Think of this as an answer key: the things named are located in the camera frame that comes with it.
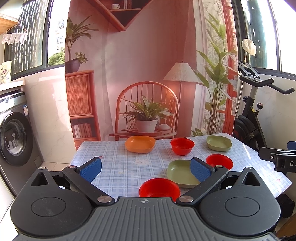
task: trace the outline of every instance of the gray ribbed panel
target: gray ribbed panel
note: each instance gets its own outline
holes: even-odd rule
[[[99,207],[75,232],[46,241],[234,241],[209,229],[193,208],[181,207],[170,198],[121,197],[110,207]],[[24,235],[14,241],[37,241]],[[248,241],[274,241],[268,233]]]

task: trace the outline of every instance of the tablecloth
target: tablecloth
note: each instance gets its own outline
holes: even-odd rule
[[[139,196],[139,188],[143,182],[155,178],[167,178],[168,164],[177,159],[191,160],[198,157],[205,161],[210,154],[221,153],[230,157],[234,165],[231,171],[242,171],[244,167],[253,167],[266,183],[274,197],[284,192],[292,183],[281,172],[274,171],[274,164],[261,160],[258,153],[232,136],[229,138],[232,148],[228,152],[213,151],[207,147],[207,136],[189,137],[195,146],[186,156],[176,155],[170,145],[170,139],[156,140],[154,149],[147,154],[129,152],[125,141],[90,142],[85,141],[71,161],[71,165],[81,166],[95,156],[102,160],[102,171],[92,184],[115,200],[119,196]],[[181,188],[181,194],[187,189]]]

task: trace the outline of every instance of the bowl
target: bowl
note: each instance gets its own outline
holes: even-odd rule
[[[207,146],[216,151],[229,151],[232,143],[227,137],[210,135],[207,137]]]
[[[190,171],[189,160],[174,160],[169,163],[168,179],[176,183],[181,188],[194,188],[200,181]]]
[[[169,179],[153,178],[144,182],[139,189],[140,197],[172,197],[173,201],[180,196],[178,185]]]
[[[133,136],[125,142],[126,149],[136,153],[148,153],[153,150],[154,145],[155,139],[147,136]]]
[[[194,147],[194,142],[187,138],[175,138],[170,141],[173,152],[180,156],[189,154]]]
[[[230,170],[233,167],[232,160],[229,157],[222,154],[209,155],[206,159],[206,163],[212,167],[215,167],[217,165],[222,165],[226,167],[228,170]]]

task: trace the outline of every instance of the white flower pot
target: white flower pot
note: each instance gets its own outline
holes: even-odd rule
[[[157,120],[149,120],[149,121],[136,120],[138,132],[153,133],[155,130],[156,124],[157,124]]]

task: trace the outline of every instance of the exercise bike handlebar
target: exercise bike handlebar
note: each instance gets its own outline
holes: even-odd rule
[[[293,92],[295,91],[294,88],[290,88],[290,89],[288,89],[288,90],[283,90],[283,89],[281,89],[281,88],[279,88],[279,87],[273,85],[274,80],[273,80],[272,78],[267,79],[267,80],[263,80],[263,81],[257,81],[257,80],[255,80],[255,79],[252,78],[252,77],[247,77],[247,76],[243,76],[243,75],[241,75],[241,76],[239,77],[239,79],[240,79],[241,81],[246,82],[246,83],[249,84],[249,85],[254,86],[254,87],[269,86],[269,87],[275,89],[276,91],[278,91],[278,92],[280,92],[280,93],[282,93],[282,94],[284,94],[284,95],[291,94],[291,93],[293,93]]]
[[[268,79],[268,80],[263,80],[263,81],[256,81],[254,78],[252,77],[247,77],[247,76],[243,76],[241,75],[239,77],[239,79],[241,81],[246,82],[249,85],[252,85],[254,87],[263,87],[263,86],[267,86],[267,85],[271,85],[274,83],[274,80],[272,78]]]

